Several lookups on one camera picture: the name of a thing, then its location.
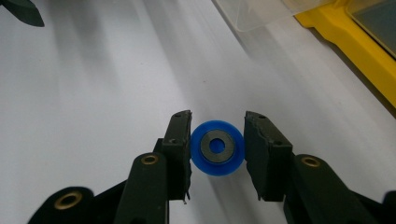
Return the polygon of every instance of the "yellow object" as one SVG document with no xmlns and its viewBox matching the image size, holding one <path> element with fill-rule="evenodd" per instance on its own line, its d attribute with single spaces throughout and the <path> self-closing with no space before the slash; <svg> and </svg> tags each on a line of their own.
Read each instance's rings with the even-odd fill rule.
<svg viewBox="0 0 396 224">
<path fill-rule="evenodd" d="M 336 0 L 295 17 L 343 51 L 396 108 L 396 61 L 349 17 L 348 3 Z"/>
</svg>

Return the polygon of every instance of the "white surface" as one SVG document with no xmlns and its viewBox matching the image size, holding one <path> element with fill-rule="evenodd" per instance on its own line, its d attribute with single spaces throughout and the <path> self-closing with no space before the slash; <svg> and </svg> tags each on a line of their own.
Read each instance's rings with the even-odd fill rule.
<svg viewBox="0 0 396 224">
<path fill-rule="evenodd" d="M 241 132 L 246 110 L 262 113 L 351 189 L 377 201 L 395 189 L 394 117 L 293 18 L 238 42 L 210 1 L 35 3 L 45 28 L 0 8 L 0 223 L 26 223 L 68 186 L 118 184 L 184 109 L 192 129 L 223 119 Z M 245 164 L 192 169 L 171 223 L 286 222 L 256 200 Z"/>
</svg>

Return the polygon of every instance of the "brass insert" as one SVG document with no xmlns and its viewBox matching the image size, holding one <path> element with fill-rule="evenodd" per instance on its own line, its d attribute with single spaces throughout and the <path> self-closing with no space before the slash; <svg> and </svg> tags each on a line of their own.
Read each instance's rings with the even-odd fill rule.
<svg viewBox="0 0 396 224">
<path fill-rule="evenodd" d="M 58 200 L 56 200 L 53 206 L 58 210 L 68 209 L 78 204 L 81 201 L 81 199 L 82 199 L 81 192 L 75 190 L 66 193 L 64 196 L 60 197 Z"/>
<path fill-rule="evenodd" d="M 151 165 L 154 164 L 158 161 L 158 156 L 156 155 L 147 155 L 145 157 L 142 158 L 142 163 L 145 165 Z"/>
<path fill-rule="evenodd" d="M 301 159 L 301 162 L 307 166 L 310 167 L 319 167 L 320 166 L 320 161 L 318 161 L 317 159 L 313 158 L 313 157 L 303 157 Z"/>
</svg>

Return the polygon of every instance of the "clear plastic container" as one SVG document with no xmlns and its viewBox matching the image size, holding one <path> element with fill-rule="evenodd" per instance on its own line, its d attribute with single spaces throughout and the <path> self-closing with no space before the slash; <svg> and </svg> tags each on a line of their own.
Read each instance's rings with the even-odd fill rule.
<svg viewBox="0 0 396 224">
<path fill-rule="evenodd" d="M 396 0 L 352 0 L 346 11 L 396 59 Z"/>
<path fill-rule="evenodd" d="M 332 0 L 213 0 L 229 23 L 241 32 L 264 26 Z"/>
</svg>

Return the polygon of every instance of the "black object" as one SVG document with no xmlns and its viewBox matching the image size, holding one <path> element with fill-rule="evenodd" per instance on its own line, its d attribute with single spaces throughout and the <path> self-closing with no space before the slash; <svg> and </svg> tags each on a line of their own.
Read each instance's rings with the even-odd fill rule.
<svg viewBox="0 0 396 224">
<path fill-rule="evenodd" d="M 128 179 L 93 197 L 74 187 L 51 195 L 29 224 L 166 224 L 169 200 L 183 200 L 190 187 L 191 112 L 172 116 L 154 152 L 134 160 Z M 297 155 L 267 117 L 245 117 L 247 170 L 259 199 L 284 202 L 288 223 L 396 223 L 396 191 L 377 203 L 347 188 L 326 161 Z"/>
<path fill-rule="evenodd" d="M 245 160 L 254 188 L 267 202 L 282 202 L 293 145 L 267 117 L 245 116 Z"/>
<path fill-rule="evenodd" d="M 3 5 L 18 20 L 26 24 L 43 27 L 44 22 L 35 4 L 29 0 L 0 0 Z"/>
</svg>

